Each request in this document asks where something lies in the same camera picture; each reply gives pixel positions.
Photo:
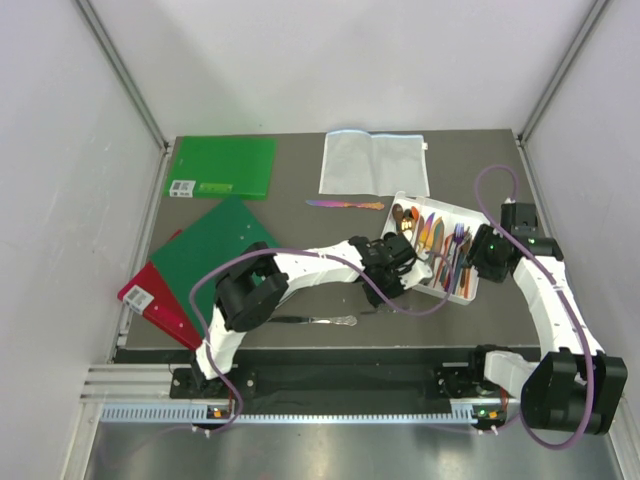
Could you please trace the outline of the white cutlery tray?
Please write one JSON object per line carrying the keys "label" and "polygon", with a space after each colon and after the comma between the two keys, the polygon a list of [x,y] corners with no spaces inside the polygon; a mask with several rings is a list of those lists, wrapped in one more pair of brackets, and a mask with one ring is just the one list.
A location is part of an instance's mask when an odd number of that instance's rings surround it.
{"label": "white cutlery tray", "polygon": [[432,277],[414,290],[468,305],[476,298],[477,270],[462,265],[479,227],[487,222],[484,214],[430,199],[396,193],[387,213],[382,233],[401,233],[414,246],[419,258],[427,261]]}

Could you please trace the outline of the brown wooden spoon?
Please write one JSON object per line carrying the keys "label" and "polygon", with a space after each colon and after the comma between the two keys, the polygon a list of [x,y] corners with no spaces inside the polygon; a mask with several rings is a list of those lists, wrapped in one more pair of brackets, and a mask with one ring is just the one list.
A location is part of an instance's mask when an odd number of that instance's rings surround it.
{"label": "brown wooden spoon", "polygon": [[402,233],[405,230],[405,210],[399,203],[394,203],[391,207],[391,216],[395,222],[396,231]]}

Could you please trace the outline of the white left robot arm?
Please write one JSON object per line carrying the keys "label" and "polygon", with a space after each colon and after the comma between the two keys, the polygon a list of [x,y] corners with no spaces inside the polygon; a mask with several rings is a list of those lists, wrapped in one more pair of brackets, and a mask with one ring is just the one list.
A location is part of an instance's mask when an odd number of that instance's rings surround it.
{"label": "white left robot arm", "polygon": [[377,307],[432,276],[426,257],[402,234],[378,240],[354,236],[308,250],[257,242],[214,276],[211,322],[195,353],[192,384],[205,396],[220,394],[245,335],[300,290],[361,282],[368,302]]}

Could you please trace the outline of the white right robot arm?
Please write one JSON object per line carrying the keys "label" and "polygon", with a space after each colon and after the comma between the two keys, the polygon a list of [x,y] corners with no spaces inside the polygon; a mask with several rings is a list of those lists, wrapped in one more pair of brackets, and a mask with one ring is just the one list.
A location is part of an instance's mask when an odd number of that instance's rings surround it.
{"label": "white right robot arm", "polygon": [[466,372],[469,388],[481,396],[505,390],[519,400],[531,429],[607,433],[628,370],[590,333],[566,280],[561,248],[540,230],[535,205],[503,203],[500,224],[478,228],[466,263],[483,280],[513,278],[540,346],[537,362],[507,347],[477,347]]}

